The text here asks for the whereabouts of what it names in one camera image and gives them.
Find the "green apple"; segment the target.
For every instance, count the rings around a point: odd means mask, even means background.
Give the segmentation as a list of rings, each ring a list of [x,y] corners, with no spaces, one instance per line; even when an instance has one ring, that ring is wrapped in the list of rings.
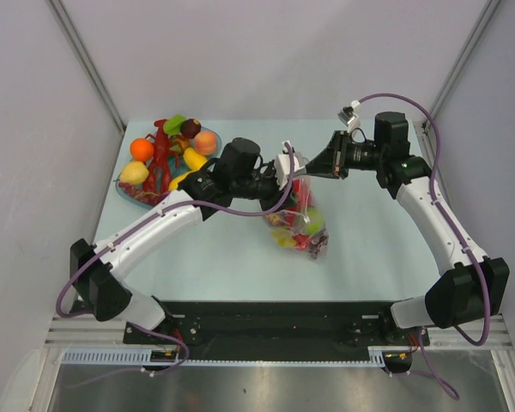
[[[309,207],[307,209],[307,218],[308,221],[305,225],[305,234],[308,236],[313,236],[316,233],[319,233],[324,227],[324,217],[322,213],[314,207]]]

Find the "yellow fruit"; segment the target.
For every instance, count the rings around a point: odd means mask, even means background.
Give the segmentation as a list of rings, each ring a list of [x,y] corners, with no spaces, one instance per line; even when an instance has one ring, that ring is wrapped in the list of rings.
[[[293,234],[290,230],[284,228],[276,228],[271,232],[271,237],[280,247],[294,249],[297,246]]]

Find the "clear pink-dotted zip bag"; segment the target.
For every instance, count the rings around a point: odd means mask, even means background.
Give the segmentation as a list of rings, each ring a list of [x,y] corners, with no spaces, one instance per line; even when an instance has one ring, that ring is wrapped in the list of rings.
[[[299,179],[307,179],[310,183],[312,182],[309,177],[300,177]],[[321,210],[318,208],[317,204],[314,201],[313,195],[312,195],[312,206],[310,206],[310,207],[317,208],[321,212]],[[306,243],[306,239],[309,236],[306,235],[304,232],[306,222],[308,221],[308,218],[306,215],[307,215],[307,211],[298,212],[298,211],[295,211],[294,209],[285,209],[282,211],[276,211],[275,213],[272,213],[272,214],[268,214],[264,217],[264,219],[267,222],[267,225],[270,229],[270,235],[271,235],[271,232],[273,230],[275,230],[276,228],[284,228],[284,229],[290,230],[291,233],[293,234],[293,237],[294,237],[295,241],[297,242],[297,246],[294,249],[285,248],[285,247],[282,247],[282,248],[291,249],[291,250],[294,250],[297,252],[305,252],[307,254],[307,252],[305,251],[305,247],[306,247],[305,243]],[[325,219],[324,219],[324,227],[322,230],[327,231]]]

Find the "red grape bunch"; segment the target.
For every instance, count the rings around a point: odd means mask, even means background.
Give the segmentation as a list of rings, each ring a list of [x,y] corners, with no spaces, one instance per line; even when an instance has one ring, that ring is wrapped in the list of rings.
[[[309,236],[306,239],[305,251],[311,259],[318,259],[320,256],[325,254],[329,241],[329,234],[326,230],[322,230],[319,233]]]

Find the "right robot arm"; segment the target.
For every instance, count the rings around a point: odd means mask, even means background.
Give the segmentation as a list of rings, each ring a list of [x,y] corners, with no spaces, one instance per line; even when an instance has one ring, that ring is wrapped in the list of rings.
[[[341,110],[346,130],[333,133],[326,148],[306,165],[306,174],[345,179],[351,170],[374,171],[379,185],[405,209],[427,242],[440,278],[425,295],[391,305],[379,322],[379,335],[399,344],[410,328],[446,329],[500,311],[510,269],[490,258],[469,236],[442,197],[426,161],[411,154],[409,122],[400,112],[381,112],[374,119],[373,139],[357,142],[360,125],[352,107]]]

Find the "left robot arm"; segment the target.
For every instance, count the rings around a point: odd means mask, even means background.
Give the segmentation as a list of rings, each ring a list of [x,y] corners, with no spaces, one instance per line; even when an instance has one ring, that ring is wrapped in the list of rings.
[[[189,173],[177,188],[151,210],[110,237],[89,244],[79,239],[70,247],[70,279],[99,322],[115,318],[142,327],[152,342],[166,341],[173,323],[160,302],[125,284],[124,278],[162,243],[189,227],[207,221],[215,212],[233,214],[235,198],[258,200],[266,216],[288,200],[296,175],[304,169],[290,142],[272,161],[258,165],[260,147],[237,137],[217,158]]]

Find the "dark red plum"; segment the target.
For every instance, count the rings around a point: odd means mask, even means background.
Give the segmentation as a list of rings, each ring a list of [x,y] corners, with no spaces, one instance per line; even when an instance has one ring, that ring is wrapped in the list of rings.
[[[193,139],[202,130],[201,123],[195,118],[186,119],[180,126],[180,133],[184,138]]]

